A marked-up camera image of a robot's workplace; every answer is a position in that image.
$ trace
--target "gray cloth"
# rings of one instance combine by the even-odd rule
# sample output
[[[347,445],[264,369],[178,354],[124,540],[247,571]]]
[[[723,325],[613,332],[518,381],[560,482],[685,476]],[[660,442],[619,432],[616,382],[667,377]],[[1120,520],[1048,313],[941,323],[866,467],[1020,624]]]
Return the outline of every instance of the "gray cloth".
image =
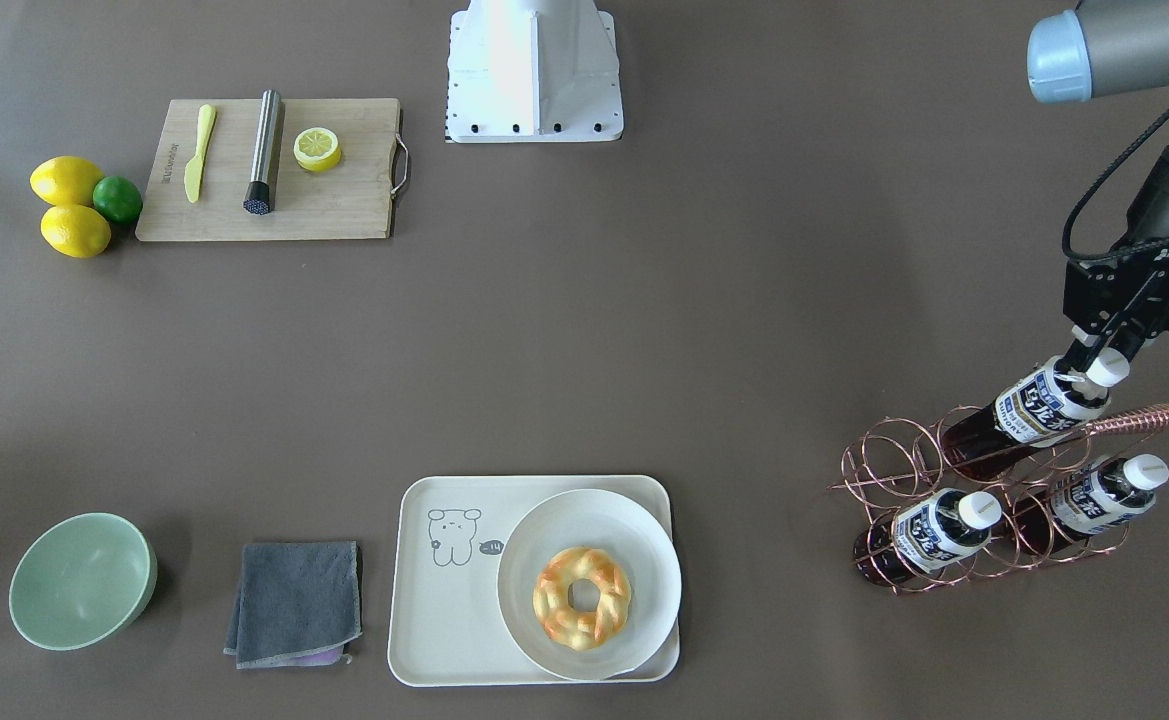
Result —
[[[328,665],[361,635],[355,542],[248,544],[224,655],[237,670]]]

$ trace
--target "bottle label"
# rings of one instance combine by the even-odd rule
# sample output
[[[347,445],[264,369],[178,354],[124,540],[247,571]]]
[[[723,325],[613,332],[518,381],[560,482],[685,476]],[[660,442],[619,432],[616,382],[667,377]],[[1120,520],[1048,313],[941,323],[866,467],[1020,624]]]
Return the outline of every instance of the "bottle label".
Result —
[[[1005,388],[994,402],[997,427],[1018,442],[1035,443],[1064,432],[1085,420],[1099,418],[1102,407],[1078,404],[1064,395],[1054,378],[1052,356],[1036,373]]]
[[[1157,501],[1148,498],[1143,507],[1128,507],[1113,500],[1100,487],[1100,471],[1092,470],[1081,480],[1056,489],[1051,494],[1051,511],[1068,533],[1094,536],[1105,529],[1126,525],[1134,515],[1141,515]]]
[[[913,507],[901,510],[892,525],[892,539],[900,558],[916,565],[919,569],[933,573],[953,565],[963,558],[974,555],[978,547],[968,547],[953,542],[953,539],[940,529],[940,518],[936,515],[940,496],[920,501]]]

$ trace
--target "bottle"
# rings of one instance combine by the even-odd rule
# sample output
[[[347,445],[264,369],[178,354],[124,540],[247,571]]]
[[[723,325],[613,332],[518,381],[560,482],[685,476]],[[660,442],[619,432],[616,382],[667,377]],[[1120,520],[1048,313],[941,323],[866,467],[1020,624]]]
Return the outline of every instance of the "bottle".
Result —
[[[997,498],[978,491],[941,489],[926,500],[895,512],[855,539],[855,565],[871,583],[902,586],[929,577],[974,555],[1001,519]]]
[[[1129,373],[1130,364],[1112,347],[1101,349],[1084,374],[1065,365],[1063,356],[1051,356],[991,404],[945,430],[940,438],[945,459],[964,477],[994,479],[1060,439],[1042,438],[1099,418],[1109,406],[1109,388]]]
[[[1156,455],[1100,461],[1017,501],[1015,528],[1032,555],[1051,555],[1144,514],[1157,500],[1154,489],[1168,479]]]

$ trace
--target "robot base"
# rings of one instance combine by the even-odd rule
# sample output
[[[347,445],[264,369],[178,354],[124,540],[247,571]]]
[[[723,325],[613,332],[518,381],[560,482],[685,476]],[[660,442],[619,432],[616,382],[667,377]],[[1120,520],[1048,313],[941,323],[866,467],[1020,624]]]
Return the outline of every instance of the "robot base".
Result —
[[[615,19],[592,0],[473,0],[451,18],[447,140],[624,133]]]

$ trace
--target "yellow lemon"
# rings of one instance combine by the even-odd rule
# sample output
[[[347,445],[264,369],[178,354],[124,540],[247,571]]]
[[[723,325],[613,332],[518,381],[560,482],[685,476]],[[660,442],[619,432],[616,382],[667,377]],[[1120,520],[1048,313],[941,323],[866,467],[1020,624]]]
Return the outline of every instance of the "yellow lemon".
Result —
[[[103,169],[85,158],[60,155],[37,165],[28,176],[32,191],[50,205],[91,203],[95,184],[104,179]]]
[[[295,137],[295,160],[309,172],[320,173],[340,164],[340,138],[327,129],[306,129]]]
[[[71,258],[91,258],[104,252],[113,237],[113,228],[95,209],[57,205],[41,217],[41,237]]]

